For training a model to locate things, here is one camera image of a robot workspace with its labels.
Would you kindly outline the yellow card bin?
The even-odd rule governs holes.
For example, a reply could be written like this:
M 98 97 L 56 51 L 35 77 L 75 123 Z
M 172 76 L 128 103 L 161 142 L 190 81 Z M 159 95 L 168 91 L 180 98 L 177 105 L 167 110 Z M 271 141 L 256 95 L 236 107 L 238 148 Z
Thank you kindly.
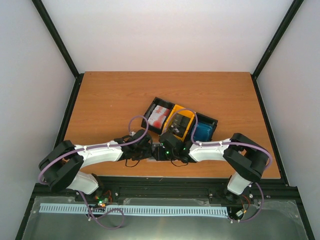
M 175 104 L 164 122 L 160 135 L 170 132 L 182 142 L 186 142 L 190 138 L 194 123 L 195 113 Z

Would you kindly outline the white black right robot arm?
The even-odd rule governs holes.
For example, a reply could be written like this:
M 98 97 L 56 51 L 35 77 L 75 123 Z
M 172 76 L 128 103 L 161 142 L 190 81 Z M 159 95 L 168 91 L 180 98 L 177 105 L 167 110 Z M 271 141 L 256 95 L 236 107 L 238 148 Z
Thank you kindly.
M 271 165 L 271 154 L 241 133 L 220 141 L 201 142 L 179 140 L 169 132 L 163 133 L 159 143 L 152 147 L 152 157 L 156 161 L 181 161 L 188 165 L 203 161 L 224 161 L 233 169 L 221 197 L 236 203 L 245 189 L 258 183 L 263 172 Z

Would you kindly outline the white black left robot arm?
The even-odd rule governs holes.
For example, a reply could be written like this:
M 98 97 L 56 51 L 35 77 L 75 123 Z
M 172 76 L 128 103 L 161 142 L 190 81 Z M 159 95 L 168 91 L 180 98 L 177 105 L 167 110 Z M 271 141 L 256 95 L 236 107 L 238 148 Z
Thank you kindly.
M 103 198 L 104 188 L 97 176 L 82 169 L 104 162 L 149 158 L 152 144 L 152 137 L 143 129 L 101 144 L 74 145 L 64 140 L 39 163 L 38 181 L 52 192 L 80 191 L 96 202 Z

